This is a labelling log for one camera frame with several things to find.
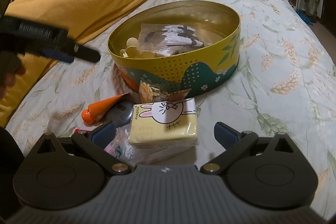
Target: white flower print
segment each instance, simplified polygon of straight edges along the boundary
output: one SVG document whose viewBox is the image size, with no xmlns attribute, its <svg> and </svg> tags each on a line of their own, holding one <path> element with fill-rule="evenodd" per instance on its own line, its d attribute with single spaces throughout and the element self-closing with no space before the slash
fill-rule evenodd
<svg viewBox="0 0 336 224">
<path fill-rule="evenodd" d="M 152 80 L 150 80 L 150 79 L 148 79 L 148 78 L 140 77 L 140 80 L 141 80 L 142 82 L 147 83 L 147 84 L 151 84 L 151 83 L 152 83 Z"/>
<path fill-rule="evenodd" d="M 217 72 L 216 72 L 216 74 L 217 75 L 225 75 L 226 74 L 226 72 L 227 72 L 227 70 L 218 70 Z"/>
</svg>

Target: floor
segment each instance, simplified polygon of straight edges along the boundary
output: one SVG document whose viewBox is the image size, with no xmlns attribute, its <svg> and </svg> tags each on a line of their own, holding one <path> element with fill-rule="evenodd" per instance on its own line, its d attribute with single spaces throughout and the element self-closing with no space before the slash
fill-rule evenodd
<svg viewBox="0 0 336 224">
<path fill-rule="evenodd" d="M 319 22 L 314 23 L 310 28 L 328 52 L 331 59 L 336 63 L 336 38 Z"/>
</svg>

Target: plastic bag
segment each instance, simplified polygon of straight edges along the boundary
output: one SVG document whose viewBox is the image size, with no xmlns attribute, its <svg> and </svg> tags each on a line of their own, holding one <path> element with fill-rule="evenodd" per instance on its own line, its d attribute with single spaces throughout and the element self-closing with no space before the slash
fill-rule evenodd
<svg viewBox="0 0 336 224">
<path fill-rule="evenodd" d="M 196 145 L 194 98 L 135 105 L 128 141 L 140 149 Z"/>
<path fill-rule="evenodd" d="M 195 29 L 185 25 L 142 23 L 138 50 L 164 57 L 203 48 L 204 42 L 194 33 Z"/>
<path fill-rule="evenodd" d="M 169 148 L 138 149 L 128 142 L 130 125 L 117 129 L 114 140 L 105 148 L 105 151 L 122 162 L 134 167 L 138 164 L 151 164 L 169 159 L 175 155 L 186 152 L 192 146 L 171 146 Z"/>
<path fill-rule="evenodd" d="M 191 89 L 173 93 L 162 92 L 159 84 L 149 84 L 140 80 L 139 97 L 142 104 L 184 99 Z"/>
</svg>

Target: rabbit cartoon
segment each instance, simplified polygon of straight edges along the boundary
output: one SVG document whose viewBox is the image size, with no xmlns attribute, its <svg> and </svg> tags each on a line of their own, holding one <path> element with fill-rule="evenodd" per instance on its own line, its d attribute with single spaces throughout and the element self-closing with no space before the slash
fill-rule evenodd
<svg viewBox="0 0 336 224">
<path fill-rule="evenodd" d="M 193 99 L 143 104 L 141 107 L 150 110 L 142 112 L 140 117 L 152 117 L 158 123 L 164 124 L 176 121 L 181 115 L 196 114 Z"/>
</svg>

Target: blue gripper pad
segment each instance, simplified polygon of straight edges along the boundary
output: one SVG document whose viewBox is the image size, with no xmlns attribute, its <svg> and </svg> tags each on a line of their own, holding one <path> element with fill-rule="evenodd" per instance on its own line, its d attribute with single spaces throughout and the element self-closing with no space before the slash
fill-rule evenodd
<svg viewBox="0 0 336 224">
<path fill-rule="evenodd" d="M 217 122 L 214 128 L 214 135 L 217 142 L 225 149 L 239 141 L 240 133 L 223 122 Z"/>
<path fill-rule="evenodd" d="M 102 128 L 97 128 L 91 136 L 91 142 L 104 149 L 116 136 L 116 127 L 113 122 L 107 123 Z"/>
</svg>

